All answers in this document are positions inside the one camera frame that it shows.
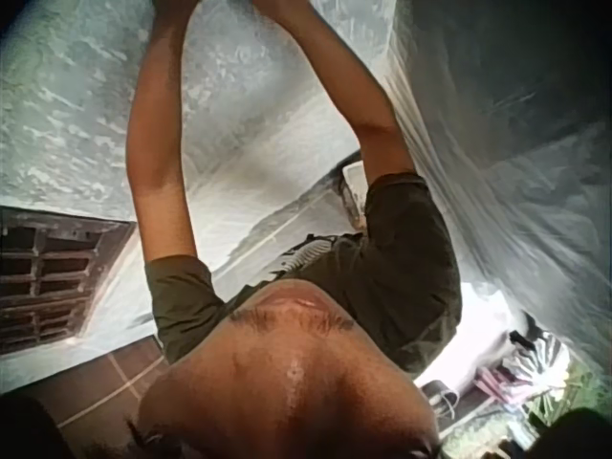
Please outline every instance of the person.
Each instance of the person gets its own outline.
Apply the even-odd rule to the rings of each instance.
[[[443,218],[390,99],[311,3],[252,2],[301,47],[359,140],[368,234],[338,237],[228,303],[215,294],[181,166],[182,53],[198,0],[155,1],[126,161],[171,366],[142,399],[132,448],[149,454],[137,457],[438,457],[435,416],[411,377],[461,318]]]

